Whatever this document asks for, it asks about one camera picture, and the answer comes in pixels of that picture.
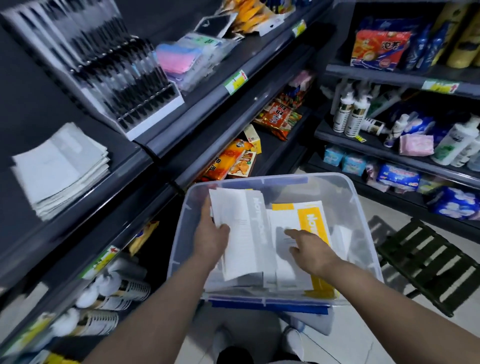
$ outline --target shoe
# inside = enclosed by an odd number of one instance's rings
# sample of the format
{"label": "shoe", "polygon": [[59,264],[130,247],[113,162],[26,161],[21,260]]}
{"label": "shoe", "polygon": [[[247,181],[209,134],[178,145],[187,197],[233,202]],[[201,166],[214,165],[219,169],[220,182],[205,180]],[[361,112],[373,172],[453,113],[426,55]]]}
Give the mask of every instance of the shoe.
{"label": "shoe", "polygon": [[295,354],[301,361],[303,361],[304,352],[301,335],[293,327],[288,327],[283,331],[282,350],[289,352],[290,354]]}
{"label": "shoe", "polygon": [[220,326],[215,331],[212,342],[212,355],[216,363],[220,353],[226,348],[233,346],[233,338],[230,331],[225,326]]}

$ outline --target hand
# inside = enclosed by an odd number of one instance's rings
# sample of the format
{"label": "hand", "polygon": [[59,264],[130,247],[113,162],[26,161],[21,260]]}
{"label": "hand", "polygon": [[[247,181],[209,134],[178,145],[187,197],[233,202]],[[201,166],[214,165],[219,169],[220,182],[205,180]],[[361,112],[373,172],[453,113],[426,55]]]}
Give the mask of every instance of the hand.
{"label": "hand", "polygon": [[230,228],[227,224],[223,224],[217,228],[210,217],[210,196],[205,199],[202,206],[202,216],[195,230],[193,239],[193,255],[200,258],[200,261],[208,265],[209,271],[215,268],[225,252],[228,243],[228,234]]}
{"label": "hand", "polygon": [[313,276],[327,280],[329,268],[343,262],[327,243],[311,232],[287,229],[285,234],[297,242],[298,248],[291,246],[289,249],[295,262]]}

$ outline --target blue bottle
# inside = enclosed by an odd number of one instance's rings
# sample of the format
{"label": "blue bottle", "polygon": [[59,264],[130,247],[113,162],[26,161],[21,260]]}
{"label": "blue bottle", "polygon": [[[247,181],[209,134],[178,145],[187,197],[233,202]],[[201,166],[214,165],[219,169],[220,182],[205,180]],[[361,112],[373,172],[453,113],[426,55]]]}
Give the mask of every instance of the blue bottle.
{"label": "blue bottle", "polygon": [[430,33],[431,26],[432,24],[428,24],[419,34],[419,36],[412,42],[412,45],[410,46],[410,52],[408,52],[408,56],[405,59],[406,70],[413,70],[420,57],[423,56],[425,46],[428,42],[428,34]]}
{"label": "blue bottle", "polygon": [[417,63],[417,70],[427,71],[432,65],[433,59],[437,55],[440,49],[442,49],[442,44],[445,41],[445,35],[447,34],[448,27],[450,22],[445,22],[442,27],[435,33],[432,39],[427,44],[423,57]]}

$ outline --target black pants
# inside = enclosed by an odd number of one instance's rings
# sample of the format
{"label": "black pants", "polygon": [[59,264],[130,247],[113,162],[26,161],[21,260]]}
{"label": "black pants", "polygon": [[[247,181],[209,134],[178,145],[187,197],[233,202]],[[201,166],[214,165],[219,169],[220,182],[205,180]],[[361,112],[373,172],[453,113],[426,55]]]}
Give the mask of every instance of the black pants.
{"label": "black pants", "polygon": [[[293,360],[300,362],[300,358],[295,354],[278,350],[273,356],[271,362],[278,362],[280,360]],[[216,364],[253,364],[253,359],[247,349],[230,346],[223,350]]]}

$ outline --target stack of notebooks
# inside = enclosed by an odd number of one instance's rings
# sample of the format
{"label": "stack of notebooks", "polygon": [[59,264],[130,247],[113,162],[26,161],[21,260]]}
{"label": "stack of notebooks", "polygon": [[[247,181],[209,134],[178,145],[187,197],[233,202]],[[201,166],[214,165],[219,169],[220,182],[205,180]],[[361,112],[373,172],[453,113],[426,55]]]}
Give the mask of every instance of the stack of notebooks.
{"label": "stack of notebooks", "polygon": [[272,204],[267,209],[260,191],[226,188],[210,190],[210,198],[215,225],[228,224],[230,235],[224,255],[204,286],[206,292],[243,288],[252,294],[267,291],[336,298],[332,286],[297,266],[288,250],[297,243],[284,233],[285,229],[306,230],[331,246],[321,201]]}
{"label": "stack of notebooks", "polygon": [[37,216],[49,220],[108,171],[107,148],[70,122],[51,138],[13,158],[13,173]]}

